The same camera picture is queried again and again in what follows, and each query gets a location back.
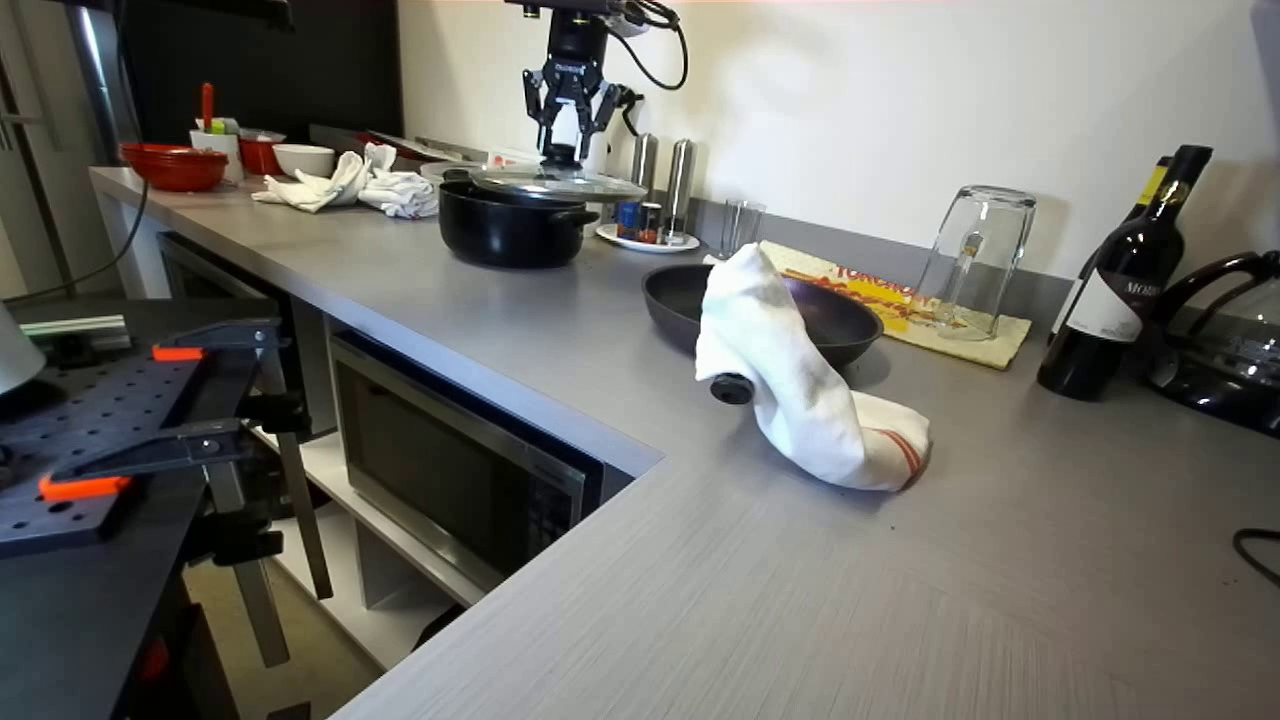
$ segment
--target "gray countertop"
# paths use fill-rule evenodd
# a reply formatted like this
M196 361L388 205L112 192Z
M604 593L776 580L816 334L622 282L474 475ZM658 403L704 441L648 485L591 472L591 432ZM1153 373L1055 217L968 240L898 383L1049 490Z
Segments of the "gray countertop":
M242 192L150 224L637 475L342 718L1280 718L1280 593L1229 544L1280 523L1269 436L1136 383L1060 402L1036 343L989 373L878 341L848 382L933 417L933 461L875 502L690 383L641 302L672 261L490 274L434 224Z

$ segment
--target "bottle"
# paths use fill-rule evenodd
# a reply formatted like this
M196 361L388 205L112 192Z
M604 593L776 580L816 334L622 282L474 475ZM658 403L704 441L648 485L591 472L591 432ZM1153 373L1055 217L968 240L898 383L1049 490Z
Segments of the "bottle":
M1154 162L1154 167L1153 167L1148 179L1144 179L1144 192L1136 197L1136 205L1126 209L1126 217L1124 217L1116 227L1136 224L1140 217L1148 217L1148 209L1154 205L1154 192L1164 190L1168 162L1173 162L1173 158L1161 158L1161 162ZM1085 282L1087 282L1100 249L1078 266L1064 309L1060 309L1055 321L1049 325L1049 343L1060 337L1064 321L1070 317L1070 309L1077 309L1077 302L1078 302L1078 290L1085 290Z
M1185 261L1174 227L1212 150L1185 146L1153 209L1121 224L1096 253L1064 329L1050 341L1036 382L1060 396L1096 402L1116 378L1124 347L1144 334L1144 305L1164 291Z

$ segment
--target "white cloth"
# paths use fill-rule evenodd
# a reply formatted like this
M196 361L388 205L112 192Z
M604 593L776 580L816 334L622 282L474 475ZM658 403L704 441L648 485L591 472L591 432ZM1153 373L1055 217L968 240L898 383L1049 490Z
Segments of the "white cloth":
M926 417L852 394L812 347L803 317L758 243L707 278L695 382L738 373L756 383L756 424L807 475L858 492L898 492L926 461Z
M258 205L290 205L303 214L337 209L337 205L370 205L384 217L434 217L438 197L434 184L419 172L393 172L393 146L362 146L362 158L342 152L333 175L296 172L296 179L269 175L262 192L250 192Z

